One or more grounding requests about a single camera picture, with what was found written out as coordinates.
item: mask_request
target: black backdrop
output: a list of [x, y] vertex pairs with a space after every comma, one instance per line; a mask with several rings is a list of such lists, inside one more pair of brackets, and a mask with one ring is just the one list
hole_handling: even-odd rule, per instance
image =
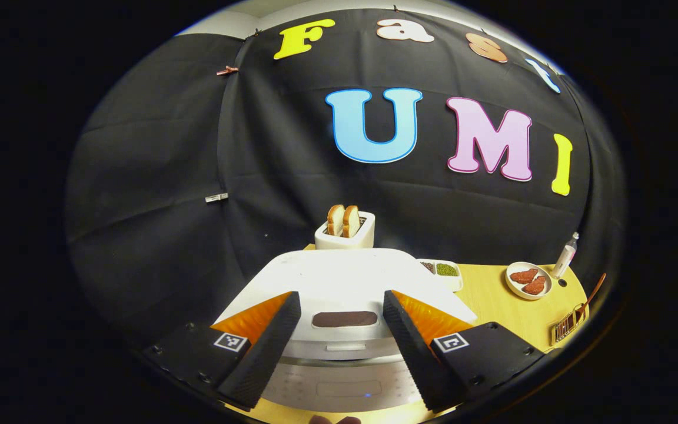
[[[389, 18], [419, 22], [436, 40], [380, 38], [376, 22]], [[320, 19], [337, 24], [312, 50], [272, 58], [279, 32]], [[187, 320], [215, 319], [272, 258], [312, 242], [336, 203], [376, 214], [376, 247], [458, 263], [553, 263], [580, 231], [580, 281], [591, 289], [601, 272], [614, 279], [626, 186], [613, 135], [572, 80], [553, 75], [557, 95], [525, 53], [496, 38], [509, 57], [498, 64], [468, 48], [468, 32], [481, 33], [357, 9], [246, 40], [191, 34], [164, 43], [100, 102], [75, 148], [67, 235], [88, 298], [146, 346]], [[240, 72], [215, 75], [225, 65]], [[341, 155], [326, 96], [371, 91], [366, 133], [385, 141], [394, 119], [382, 94], [397, 87], [423, 93], [413, 152], [389, 164]], [[532, 180], [450, 171], [457, 123], [449, 97], [477, 100], [497, 128], [507, 110], [529, 115]], [[554, 133], [573, 140], [568, 196], [551, 191]], [[202, 200], [223, 191], [226, 201]]]
[[[575, 366], [491, 422], [678, 419], [678, 2], [467, 6], [512, 27], [614, 111], [632, 170], [618, 279], [629, 296], [601, 290], [596, 311], [630, 301]], [[121, 75], [211, 8], [0, 4], [0, 422], [220, 420], [127, 356], [87, 306], [61, 225], [86, 118]]]

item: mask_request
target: letter u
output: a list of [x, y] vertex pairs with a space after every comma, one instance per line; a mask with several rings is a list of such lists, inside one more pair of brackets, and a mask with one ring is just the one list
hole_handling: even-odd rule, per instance
[[326, 96], [334, 110], [334, 140], [347, 158], [358, 162], [385, 164], [409, 155], [417, 142], [416, 103], [423, 98], [411, 88], [390, 88], [384, 97], [394, 105], [394, 138], [383, 143], [369, 140], [365, 134], [365, 102], [371, 99], [366, 90], [342, 90]]

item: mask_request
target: yellow table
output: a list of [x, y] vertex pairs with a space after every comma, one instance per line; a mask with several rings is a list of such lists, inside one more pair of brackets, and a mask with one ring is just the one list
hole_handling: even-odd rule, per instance
[[[315, 249], [309, 244], [305, 250]], [[561, 287], [553, 280], [554, 287], [546, 297], [539, 300], [525, 300], [514, 294], [506, 285], [506, 265], [468, 265], [458, 264], [462, 271], [463, 288], [455, 293], [471, 311], [478, 316], [475, 325], [498, 322], [512, 333], [546, 352], [562, 347], [577, 333], [570, 333], [564, 340], [550, 346], [549, 327], [562, 319], [576, 305], [587, 301], [586, 294], [572, 269], [567, 269], [562, 279], [567, 287]], [[540, 266], [549, 272], [552, 265]], [[586, 309], [586, 320], [590, 317], [590, 308]], [[444, 415], [450, 410], [434, 414], [428, 411], [422, 400], [394, 408], [356, 413], [324, 413], [296, 408], [288, 408], [261, 398], [258, 405], [245, 413], [227, 405], [244, 415], [271, 424], [307, 424], [313, 415], [321, 415], [331, 422], [337, 422], [345, 416], [356, 416], [363, 424], [414, 424]]]

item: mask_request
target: white plate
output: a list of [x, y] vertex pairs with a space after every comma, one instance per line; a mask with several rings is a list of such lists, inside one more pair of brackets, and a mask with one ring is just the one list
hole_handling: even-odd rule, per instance
[[[546, 277], [546, 284], [543, 287], [543, 291], [538, 293], [537, 295], [523, 292], [522, 287], [525, 287], [527, 284], [519, 284], [518, 282], [512, 280], [511, 277], [509, 277], [511, 276], [511, 274], [514, 274], [514, 272], [527, 271], [528, 269], [537, 269], [538, 274], [536, 274], [536, 277], [538, 276]], [[538, 265], [534, 265], [529, 262], [515, 262], [506, 268], [506, 285], [508, 285], [509, 288], [511, 288], [511, 291], [514, 292], [514, 294], [520, 296], [523, 299], [538, 300], [541, 297], [549, 294], [551, 288], [553, 287], [553, 282], [551, 281], [551, 276], [549, 276], [548, 272], [544, 271], [543, 268], [539, 267]]]
[[452, 292], [459, 292], [462, 290], [462, 271], [460, 271], [460, 268], [457, 264], [454, 262], [448, 261], [448, 260], [438, 260], [438, 259], [419, 259], [417, 260], [422, 264], [423, 262], [427, 263], [433, 263], [433, 269], [436, 270], [436, 265], [439, 263], [445, 263], [446, 265], [451, 266], [457, 271], [456, 276], [439, 276], [438, 272], [433, 273], [434, 276], [436, 276], [436, 281], [441, 281], [446, 285], [446, 288], [451, 290]]

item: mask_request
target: letter m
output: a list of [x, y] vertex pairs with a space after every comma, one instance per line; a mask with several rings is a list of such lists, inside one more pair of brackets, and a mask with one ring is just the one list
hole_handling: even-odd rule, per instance
[[457, 152], [449, 158], [449, 169], [464, 173], [478, 171], [480, 164], [474, 158], [477, 146], [488, 174], [496, 170], [506, 153], [501, 175], [517, 181], [529, 181], [533, 177], [530, 171], [530, 126], [533, 122], [529, 116], [508, 110], [501, 126], [495, 130], [479, 102], [452, 97], [446, 104], [457, 114]]

